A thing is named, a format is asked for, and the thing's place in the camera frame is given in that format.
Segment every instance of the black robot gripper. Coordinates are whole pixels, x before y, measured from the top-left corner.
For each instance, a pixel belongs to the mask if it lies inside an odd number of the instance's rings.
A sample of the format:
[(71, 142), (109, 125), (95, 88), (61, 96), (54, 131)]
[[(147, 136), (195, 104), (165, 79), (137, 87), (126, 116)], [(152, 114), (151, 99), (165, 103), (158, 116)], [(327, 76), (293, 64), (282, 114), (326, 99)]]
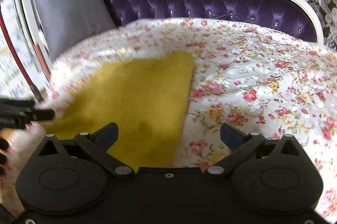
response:
[(223, 124), (232, 154), (209, 167), (140, 168), (108, 155), (118, 127), (72, 140), (47, 135), (16, 182), (14, 224), (327, 223), (314, 212), (322, 179), (293, 135), (281, 140)]

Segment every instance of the mattress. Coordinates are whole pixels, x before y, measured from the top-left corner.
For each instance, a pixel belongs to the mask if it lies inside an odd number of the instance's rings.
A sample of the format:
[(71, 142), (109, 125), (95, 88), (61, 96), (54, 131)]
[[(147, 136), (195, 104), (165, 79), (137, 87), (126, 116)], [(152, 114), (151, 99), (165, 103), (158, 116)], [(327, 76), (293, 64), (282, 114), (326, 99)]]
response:
[[(335, 222), (337, 55), (333, 51), (244, 22), (138, 20), (90, 37), (63, 53), (51, 73), (48, 100), (40, 107), (53, 107), (62, 115), (74, 94), (106, 62), (159, 58), (178, 50), (191, 53), (196, 67), (173, 166), (205, 170), (230, 154), (219, 135), (224, 122), (269, 139), (293, 134), (323, 178), (316, 211)], [(14, 181), (43, 136), (36, 123), (9, 139), (10, 170), (2, 179), (1, 195), (3, 205), (15, 215), (22, 207)]]

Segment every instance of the yellow cloth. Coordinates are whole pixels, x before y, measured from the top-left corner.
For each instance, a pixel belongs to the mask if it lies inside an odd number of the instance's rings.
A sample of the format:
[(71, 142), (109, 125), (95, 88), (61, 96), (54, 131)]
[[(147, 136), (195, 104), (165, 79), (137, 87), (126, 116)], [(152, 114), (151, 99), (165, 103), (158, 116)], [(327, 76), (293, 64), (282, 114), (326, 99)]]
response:
[(104, 64), (47, 134), (71, 139), (109, 122), (119, 128), (108, 153), (134, 169), (170, 167), (185, 119), (193, 57), (186, 52), (162, 59)]

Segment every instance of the gray pillow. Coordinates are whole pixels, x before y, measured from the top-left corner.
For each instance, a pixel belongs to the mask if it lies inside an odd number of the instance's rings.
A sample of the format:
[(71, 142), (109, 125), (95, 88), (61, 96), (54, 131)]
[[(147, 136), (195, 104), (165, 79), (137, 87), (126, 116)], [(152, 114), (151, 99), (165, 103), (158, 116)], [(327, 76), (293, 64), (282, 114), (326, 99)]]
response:
[(35, 5), (52, 61), (83, 39), (116, 28), (103, 0), (35, 0)]

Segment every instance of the purple headboard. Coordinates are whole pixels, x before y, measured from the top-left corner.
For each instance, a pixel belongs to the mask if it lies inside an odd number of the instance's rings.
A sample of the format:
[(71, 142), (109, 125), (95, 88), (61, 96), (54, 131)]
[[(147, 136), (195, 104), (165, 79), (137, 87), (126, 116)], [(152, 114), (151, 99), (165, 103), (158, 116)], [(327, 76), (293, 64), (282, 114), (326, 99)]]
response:
[(140, 18), (195, 17), (249, 22), (317, 42), (307, 14), (290, 0), (105, 0), (117, 26)]

